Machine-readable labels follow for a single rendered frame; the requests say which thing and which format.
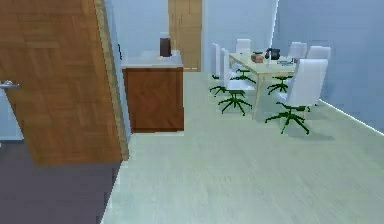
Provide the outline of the dark brown coffee machine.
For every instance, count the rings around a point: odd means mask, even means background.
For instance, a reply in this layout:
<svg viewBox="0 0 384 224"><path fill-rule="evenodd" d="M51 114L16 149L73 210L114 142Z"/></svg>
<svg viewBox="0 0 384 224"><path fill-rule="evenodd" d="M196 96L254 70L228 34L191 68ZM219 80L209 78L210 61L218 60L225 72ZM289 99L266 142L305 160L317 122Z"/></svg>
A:
<svg viewBox="0 0 384 224"><path fill-rule="evenodd" d="M171 39L169 37L160 39L160 55L162 57L171 57L172 56Z"/></svg>

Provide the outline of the brown wooden room door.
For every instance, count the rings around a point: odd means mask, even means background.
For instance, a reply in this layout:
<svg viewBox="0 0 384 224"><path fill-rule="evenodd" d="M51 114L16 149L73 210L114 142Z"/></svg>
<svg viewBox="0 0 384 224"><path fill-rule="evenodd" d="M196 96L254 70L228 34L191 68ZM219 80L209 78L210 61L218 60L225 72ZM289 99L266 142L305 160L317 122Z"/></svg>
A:
<svg viewBox="0 0 384 224"><path fill-rule="evenodd" d="M0 80L38 166L128 159L106 0L0 0Z"/></svg>

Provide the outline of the black kettle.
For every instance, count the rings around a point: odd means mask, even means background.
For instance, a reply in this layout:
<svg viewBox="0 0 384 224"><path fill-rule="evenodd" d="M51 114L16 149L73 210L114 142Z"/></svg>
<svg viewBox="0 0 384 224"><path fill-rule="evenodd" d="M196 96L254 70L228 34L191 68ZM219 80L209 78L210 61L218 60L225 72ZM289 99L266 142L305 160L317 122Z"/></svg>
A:
<svg viewBox="0 0 384 224"><path fill-rule="evenodd" d="M268 48L265 54L266 59L278 60L280 58L280 50L277 48Z"/></svg>

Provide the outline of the brown cabinet with white top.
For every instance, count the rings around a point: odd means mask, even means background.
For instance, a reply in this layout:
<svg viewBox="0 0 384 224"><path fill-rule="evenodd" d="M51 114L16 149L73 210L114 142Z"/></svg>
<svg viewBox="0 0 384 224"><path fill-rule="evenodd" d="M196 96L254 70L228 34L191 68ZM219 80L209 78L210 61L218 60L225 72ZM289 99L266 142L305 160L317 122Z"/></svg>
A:
<svg viewBox="0 0 384 224"><path fill-rule="evenodd" d="M133 133L184 130L183 62L181 53L170 57L156 51L121 62L130 127Z"/></svg>

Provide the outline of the white chair with green base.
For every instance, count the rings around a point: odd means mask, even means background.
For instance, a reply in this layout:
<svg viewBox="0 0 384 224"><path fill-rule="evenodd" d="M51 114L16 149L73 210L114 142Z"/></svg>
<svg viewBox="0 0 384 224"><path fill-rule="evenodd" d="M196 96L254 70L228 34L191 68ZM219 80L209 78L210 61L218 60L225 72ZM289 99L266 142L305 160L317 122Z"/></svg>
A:
<svg viewBox="0 0 384 224"><path fill-rule="evenodd" d="M230 79L229 64L225 55L222 53L222 48L217 44L212 44L212 59L211 59L211 72L213 77L217 77L219 84L215 87L211 87L210 91L216 89L217 95L219 92L225 93Z"/></svg>
<svg viewBox="0 0 384 224"><path fill-rule="evenodd" d="M291 58L292 62L297 62L298 59L306 56L307 50L308 47L306 43L292 42L289 48L288 57ZM278 76L277 79L280 80L280 83L268 86L268 94L271 94L275 90L284 93L287 92L288 82L290 81L291 76Z"/></svg>
<svg viewBox="0 0 384 224"><path fill-rule="evenodd" d="M251 40L250 39L237 39L236 40L236 52L238 54L244 55L251 52ZM250 70L244 67L241 64L234 63L232 65L232 75L233 80L247 80L250 83L255 84L255 81L247 76Z"/></svg>
<svg viewBox="0 0 384 224"><path fill-rule="evenodd" d="M265 122L285 118L281 129L281 133L284 133L290 121L294 120L309 134L310 131L304 124L305 118L294 111L305 111L307 107L314 106L319 101L327 67L327 59L300 59L288 85L288 91L277 94L276 104L282 105L286 111L266 118Z"/></svg>
<svg viewBox="0 0 384 224"><path fill-rule="evenodd" d="M245 115L243 106L252 107L252 105L244 100L246 91L254 91L255 86L248 80L237 79L236 73L230 68L229 51L225 48L220 50L220 78L223 84L224 92L229 93L230 97L222 100L219 104L227 102L222 109L225 111L229 106L238 107L242 115Z"/></svg>
<svg viewBox="0 0 384 224"><path fill-rule="evenodd" d="M307 59L327 59L331 57L331 48L323 46L311 46L308 50Z"/></svg>

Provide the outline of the light wooden room door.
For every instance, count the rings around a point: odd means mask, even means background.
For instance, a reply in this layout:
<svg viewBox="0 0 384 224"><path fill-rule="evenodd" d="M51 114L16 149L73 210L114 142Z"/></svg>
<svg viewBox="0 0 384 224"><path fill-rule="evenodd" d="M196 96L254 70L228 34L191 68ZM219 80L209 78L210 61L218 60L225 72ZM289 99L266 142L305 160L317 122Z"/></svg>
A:
<svg viewBox="0 0 384 224"><path fill-rule="evenodd" d="M168 0L171 46L180 52L184 70L201 71L202 0Z"/></svg>

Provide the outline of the pale wooden dining table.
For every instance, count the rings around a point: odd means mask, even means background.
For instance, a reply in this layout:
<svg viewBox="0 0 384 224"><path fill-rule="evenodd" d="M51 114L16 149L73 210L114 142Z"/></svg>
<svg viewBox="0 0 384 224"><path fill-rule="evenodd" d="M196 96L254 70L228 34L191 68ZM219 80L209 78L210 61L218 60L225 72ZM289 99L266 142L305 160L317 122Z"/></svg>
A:
<svg viewBox="0 0 384 224"><path fill-rule="evenodd" d="M252 118L255 118L257 113L258 103L262 93L262 85L264 80L266 78L272 78L276 76L291 76L296 69L295 64L293 64L292 66L282 66L277 64L277 62L275 61L270 61L270 62L264 61L263 63L255 63L251 60L251 53L244 54L244 55L241 55L238 53L230 53L229 59L230 59L230 64L233 64L233 63L241 64L247 69L249 69L250 72L257 77L256 98L253 106Z"/></svg>

